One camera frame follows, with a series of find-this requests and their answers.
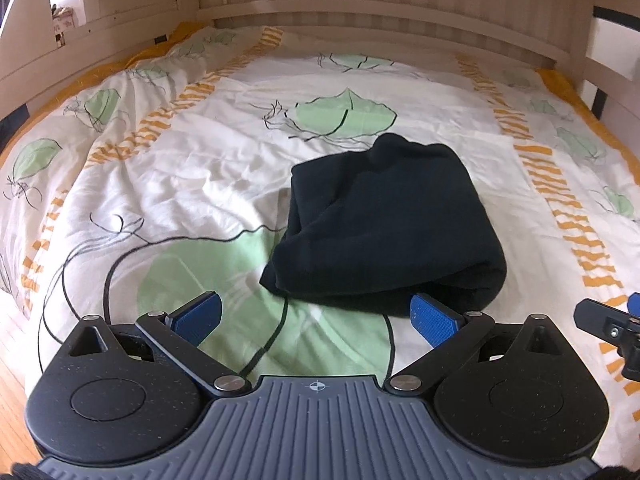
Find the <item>white leaf-patterned duvet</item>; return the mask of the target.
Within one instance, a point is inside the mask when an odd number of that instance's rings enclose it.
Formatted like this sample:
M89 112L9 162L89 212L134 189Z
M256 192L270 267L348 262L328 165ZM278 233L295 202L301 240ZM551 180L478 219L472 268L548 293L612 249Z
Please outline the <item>white leaf-patterned duvet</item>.
M639 463L639 389L570 308L623 309L639 284L639 163L556 70L348 44L272 27L203 28L160 58L83 84L1 169L1 284L28 318L27 389L73 322L129 322L206 288L203 350L262 373L399 370L426 343L397 314L285 301L259 283L288 222L292 168L385 133L461 159L500 240L488 307L560 326L611 407L604 464Z

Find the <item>white wooden bed frame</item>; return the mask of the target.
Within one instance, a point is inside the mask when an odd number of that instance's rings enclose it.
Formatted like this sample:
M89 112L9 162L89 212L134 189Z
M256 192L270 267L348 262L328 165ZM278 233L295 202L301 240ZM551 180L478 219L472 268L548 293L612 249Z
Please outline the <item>white wooden bed frame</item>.
M639 0L8 0L1 10L1 111L47 99L64 81L171 32L183 21L276 16L294 26L379 29L390 40L521 60L533 53L599 102L639 110L639 86L589 48L597 21L639 25Z

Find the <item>black hooded sweatshirt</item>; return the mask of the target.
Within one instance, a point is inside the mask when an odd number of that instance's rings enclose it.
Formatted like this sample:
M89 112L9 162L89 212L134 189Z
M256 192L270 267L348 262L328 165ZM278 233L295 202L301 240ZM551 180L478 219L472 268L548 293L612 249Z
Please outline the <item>black hooded sweatshirt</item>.
M363 152L292 168L288 224L260 284L283 298L405 318L417 294L458 313L482 310L506 270L458 155L384 133Z

